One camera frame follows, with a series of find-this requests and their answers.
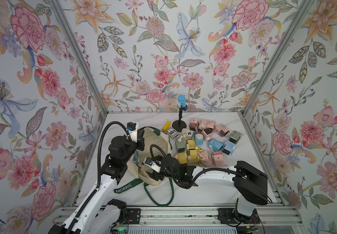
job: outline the floral wallpaper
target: floral wallpaper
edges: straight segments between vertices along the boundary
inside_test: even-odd
[[[318,0],[247,114],[283,199],[337,234],[337,0]]]
[[[64,0],[111,112],[240,111],[298,0]]]
[[[76,195],[104,116],[72,54],[45,0],[0,0],[0,233],[47,233]]]

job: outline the pink carnation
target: pink carnation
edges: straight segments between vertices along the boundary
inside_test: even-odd
[[[320,143],[325,137],[325,129],[314,121],[305,121],[300,129],[303,140],[309,143]]]
[[[292,141],[284,132],[278,131],[273,135],[274,147],[282,154],[288,155],[292,152]]]

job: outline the green bag strap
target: green bag strap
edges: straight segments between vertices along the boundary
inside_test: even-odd
[[[170,200],[168,203],[166,203],[166,204],[159,204],[159,203],[157,203],[157,202],[152,198],[152,196],[150,195],[150,193],[148,192],[148,190],[147,190],[147,188],[146,188],[149,184],[144,183],[144,190],[145,190],[146,194],[148,195],[148,197],[150,198],[150,200],[152,200],[152,202],[153,202],[154,204],[156,204],[157,206],[159,206],[159,207],[166,207],[166,206],[169,206],[169,205],[171,204],[172,200],[174,200],[174,186],[172,185],[172,179],[171,179],[170,177],[169,177],[168,179],[170,180],[170,186],[171,186],[171,200]]]

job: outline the white marble table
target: white marble table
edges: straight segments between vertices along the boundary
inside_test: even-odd
[[[241,120],[237,113],[235,112],[220,112],[220,113],[203,113],[203,112],[191,112],[183,113],[182,120],[189,124],[190,119],[197,118],[199,121],[201,119],[212,119],[217,122],[217,124],[224,124],[230,130],[237,130],[243,134],[242,138],[236,145],[236,149],[233,152],[235,156],[223,154],[225,164],[228,166],[236,165],[237,161],[246,161],[257,169],[263,171],[260,162],[253,150],[252,144],[246,134],[246,131],[241,123]],[[111,121],[119,121],[125,126],[128,122],[134,121],[139,123],[139,127],[152,126],[161,129],[167,121],[174,122],[178,119],[178,113],[113,113],[108,114],[106,117],[104,127]],[[123,129],[119,125],[111,126],[104,138],[103,149],[101,154],[101,165],[105,161],[105,157],[109,154],[108,147],[110,145],[111,139],[116,136],[121,136],[125,134]],[[218,134],[214,133],[213,138],[217,138],[220,142],[224,143],[227,139],[225,137],[220,137]],[[173,155],[176,154],[175,141],[171,139],[171,144],[173,146]],[[207,143],[204,141],[204,150],[208,150]],[[85,181],[81,188],[81,192],[76,201],[76,205],[79,205],[81,201],[85,198],[87,193],[91,190],[94,183],[97,181],[97,150],[95,151],[89,170],[85,176]],[[196,175],[202,167],[196,167],[193,175]],[[118,188],[134,180],[135,177],[127,171],[120,181]],[[161,204],[167,203],[171,198],[171,189],[168,178],[165,178],[160,185],[152,186],[149,185],[148,190],[152,197]],[[227,204],[235,203],[238,196],[240,196],[239,191],[234,187],[229,186],[216,186],[216,185],[204,185],[199,187],[191,187],[189,190],[178,187],[174,184],[175,197],[171,205],[216,205],[216,204]],[[276,202],[274,194],[268,186],[268,195]],[[143,183],[137,185],[136,187],[129,189],[121,194],[113,193],[110,199],[119,199],[126,202],[128,205],[153,205],[153,202],[147,196]]]

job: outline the black round base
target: black round base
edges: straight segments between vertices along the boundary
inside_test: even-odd
[[[182,129],[186,128],[187,127],[187,124],[183,121],[183,120],[175,120],[174,123],[172,123],[172,127],[178,131],[178,132],[181,132]]]

